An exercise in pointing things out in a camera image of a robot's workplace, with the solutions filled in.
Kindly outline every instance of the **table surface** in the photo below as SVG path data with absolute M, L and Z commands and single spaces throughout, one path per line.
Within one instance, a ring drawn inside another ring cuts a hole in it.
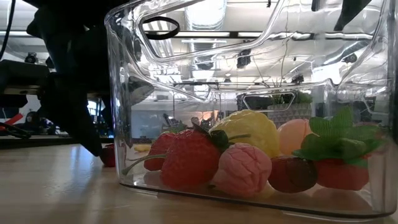
M 0 150 L 0 223 L 330 223 L 281 211 L 134 192 L 79 145 Z M 398 223 L 398 213 L 370 223 Z

